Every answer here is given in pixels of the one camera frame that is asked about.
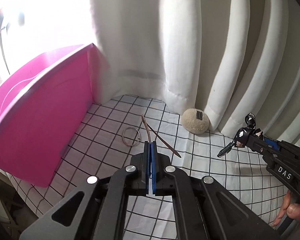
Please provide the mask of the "right hand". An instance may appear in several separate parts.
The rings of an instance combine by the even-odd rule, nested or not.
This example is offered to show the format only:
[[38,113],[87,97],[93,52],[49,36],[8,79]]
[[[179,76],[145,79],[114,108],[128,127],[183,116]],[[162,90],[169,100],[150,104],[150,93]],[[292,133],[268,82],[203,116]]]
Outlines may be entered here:
[[281,222],[284,215],[287,215],[291,219],[300,221],[300,204],[292,203],[291,200],[292,193],[288,190],[283,198],[280,211],[271,225],[273,228]]

